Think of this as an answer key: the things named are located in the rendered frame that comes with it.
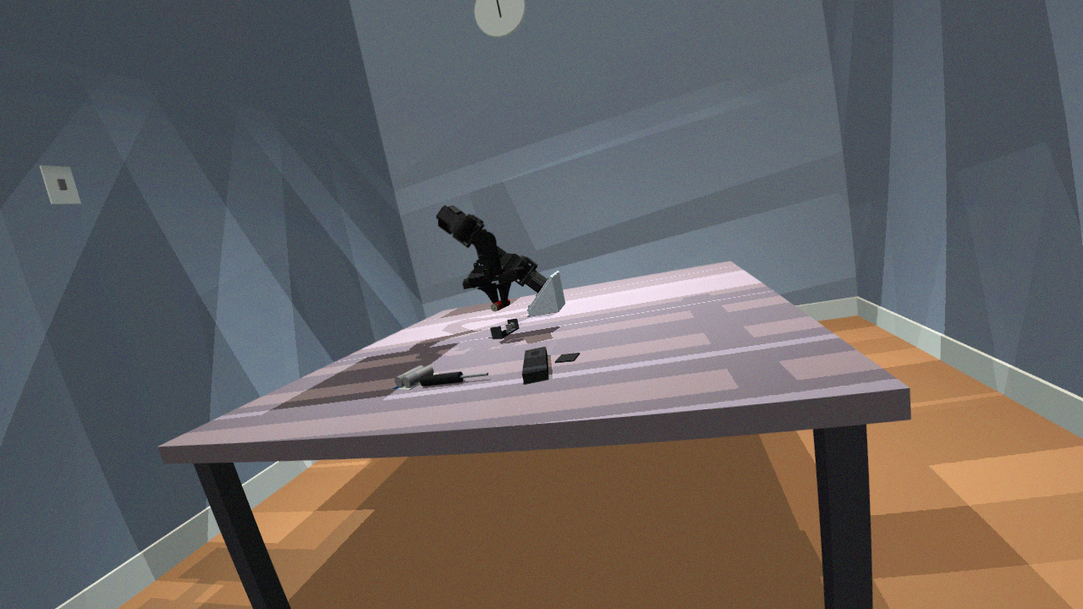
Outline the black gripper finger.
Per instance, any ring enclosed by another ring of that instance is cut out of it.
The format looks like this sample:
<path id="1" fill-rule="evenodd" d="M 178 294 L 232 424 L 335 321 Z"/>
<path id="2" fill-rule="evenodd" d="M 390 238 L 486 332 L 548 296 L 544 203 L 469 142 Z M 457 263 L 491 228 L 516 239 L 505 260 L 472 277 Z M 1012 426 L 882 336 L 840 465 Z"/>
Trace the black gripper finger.
<path id="1" fill-rule="evenodd" d="M 484 288 L 477 288 L 482 291 L 485 291 L 485 294 L 487 294 L 493 304 L 494 302 L 498 302 L 498 288 L 496 288 L 495 285 L 496 283 L 492 283 L 488 286 L 485 286 Z"/>
<path id="2" fill-rule="evenodd" d="M 513 281 L 514 280 L 506 282 L 506 283 L 498 283 L 498 284 L 495 285 L 496 288 L 498 288 L 498 291 L 500 294 L 500 298 L 503 298 L 503 308 L 506 307 L 506 304 L 507 304 L 508 296 L 509 296 L 509 289 L 510 289 L 510 286 L 511 286 L 511 282 L 513 282 Z"/>

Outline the black screwdriver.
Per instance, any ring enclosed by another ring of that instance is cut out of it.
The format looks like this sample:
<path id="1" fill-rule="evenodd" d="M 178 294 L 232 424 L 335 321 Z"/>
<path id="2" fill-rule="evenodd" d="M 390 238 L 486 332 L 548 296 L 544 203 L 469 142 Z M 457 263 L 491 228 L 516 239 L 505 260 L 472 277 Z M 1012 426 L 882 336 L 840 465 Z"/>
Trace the black screwdriver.
<path id="1" fill-rule="evenodd" d="M 471 378 L 479 376 L 488 376 L 488 373 L 464 376 L 464 373 L 461 373 L 461 371 L 455 371 L 455 373 L 448 373 L 448 374 L 441 373 L 441 374 L 426 375 L 421 376 L 421 386 L 425 387 L 425 386 L 432 386 L 440 384 L 464 383 L 464 378 Z"/>

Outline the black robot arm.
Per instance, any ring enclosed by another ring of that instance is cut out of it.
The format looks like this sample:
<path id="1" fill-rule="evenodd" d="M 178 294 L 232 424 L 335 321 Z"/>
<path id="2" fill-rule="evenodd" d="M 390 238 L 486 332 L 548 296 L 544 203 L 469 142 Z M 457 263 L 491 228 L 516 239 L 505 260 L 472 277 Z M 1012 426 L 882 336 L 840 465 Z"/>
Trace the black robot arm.
<path id="1" fill-rule="evenodd" d="M 438 226 L 445 232 L 454 233 L 453 238 L 458 239 L 465 247 L 469 248 L 471 244 L 474 245 L 477 255 L 498 251 L 499 255 L 503 255 L 503 258 L 499 259 L 503 262 L 505 271 L 512 269 L 512 267 L 524 265 L 529 275 L 520 278 L 519 282 L 514 280 L 522 288 L 526 284 L 529 288 L 537 291 L 537 294 L 544 288 L 547 278 L 539 274 L 539 272 L 536 272 L 537 264 L 529 257 L 520 257 L 517 254 L 504 251 L 503 248 L 498 247 L 498 241 L 494 238 L 494 235 L 487 230 L 482 230 L 484 224 L 475 216 L 466 216 L 456 206 L 443 206 L 438 211 Z M 475 263 L 475 270 L 472 270 L 467 278 L 472 288 L 484 288 L 488 281 L 495 276 L 495 271 L 490 265 L 490 261 L 485 260 L 484 265 L 477 265 Z"/>

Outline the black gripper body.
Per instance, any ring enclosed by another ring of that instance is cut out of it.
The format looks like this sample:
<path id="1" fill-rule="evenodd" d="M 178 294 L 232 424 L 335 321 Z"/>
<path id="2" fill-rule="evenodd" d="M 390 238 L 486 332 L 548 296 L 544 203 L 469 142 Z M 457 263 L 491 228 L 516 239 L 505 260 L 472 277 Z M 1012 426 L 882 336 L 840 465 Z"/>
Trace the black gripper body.
<path id="1" fill-rule="evenodd" d="M 492 284 L 492 281 L 498 281 L 499 283 L 506 283 L 506 282 L 509 282 L 509 281 L 512 281 L 512 280 L 519 280 L 519 278 L 522 278 L 522 277 L 526 277 L 527 272 L 526 272 L 526 269 L 525 269 L 524 265 L 512 267 L 512 269 L 505 271 L 503 269 L 503 262 L 500 262 L 499 258 L 503 258 L 503 255 L 499 255 L 498 251 L 496 251 L 496 252 L 490 252 L 490 254 L 484 254 L 484 255 L 478 255 L 477 256 L 477 259 L 479 259 L 479 260 L 477 260 L 477 263 L 480 263 L 480 265 L 484 265 L 484 261 L 488 260 L 490 261 L 490 265 L 492 265 L 492 269 L 494 269 L 494 271 L 495 271 L 495 275 L 498 275 L 497 277 L 493 277 L 492 280 L 490 280 L 488 283 L 487 283 L 487 285 L 485 285 L 485 286 L 488 286 L 490 284 Z M 469 282 L 468 278 L 464 280 L 464 289 L 466 289 L 466 288 L 471 288 L 471 285 L 470 285 L 470 282 Z"/>

